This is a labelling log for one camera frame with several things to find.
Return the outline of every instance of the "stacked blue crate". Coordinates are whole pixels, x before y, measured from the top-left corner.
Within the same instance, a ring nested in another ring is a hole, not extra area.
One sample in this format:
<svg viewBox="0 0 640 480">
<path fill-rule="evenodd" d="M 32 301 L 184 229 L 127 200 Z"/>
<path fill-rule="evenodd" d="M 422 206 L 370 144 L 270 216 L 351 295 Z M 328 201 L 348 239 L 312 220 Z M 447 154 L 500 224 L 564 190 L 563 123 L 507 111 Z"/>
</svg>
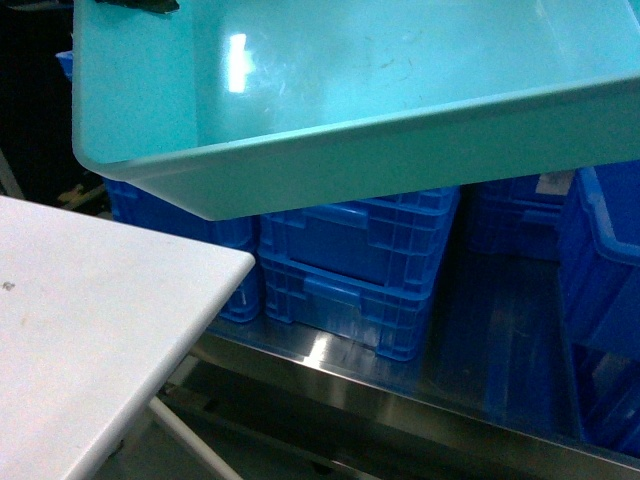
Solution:
<svg viewBox="0 0 640 480">
<path fill-rule="evenodd" d="M 640 360 L 640 161 L 580 169 L 559 224 L 569 338 Z"/>
<path fill-rule="evenodd" d="M 458 200 L 456 187 L 263 215 L 266 313 L 413 358 Z"/>
<path fill-rule="evenodd" d="M 555 172 L 477 185 L 468 248 L 558 260 L 556 226 L 572 177 L 573 172 Z"/>
<path fill-rule="evenodd" d="M 576 172 L 560 288 L 586 439 L 640 456 L 640 162 Z"/>
<path fill-rule="evenodd" d="M 108 179 L 104 183 L 118 222 L 256 253 L 256 217 L 207 221 L 128 183 Z M 221 310 L 221 317 L 238 323 L 256 317 L 261 307 L 260 276 L 259 267 L 254 267 Z"/>
</svg>

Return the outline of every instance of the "white tabletop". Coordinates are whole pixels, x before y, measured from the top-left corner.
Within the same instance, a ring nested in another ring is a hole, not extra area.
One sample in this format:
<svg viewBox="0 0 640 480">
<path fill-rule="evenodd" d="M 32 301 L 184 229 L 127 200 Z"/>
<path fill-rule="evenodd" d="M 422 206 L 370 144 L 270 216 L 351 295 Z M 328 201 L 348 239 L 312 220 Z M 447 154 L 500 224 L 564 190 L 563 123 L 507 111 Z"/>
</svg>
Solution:
<svg viewBox="0 0 640 480">
<path fill-rule="evenodd" d="M 0 196 L 0 478 L 85 478 L 254 263 Z"/>
</svg>

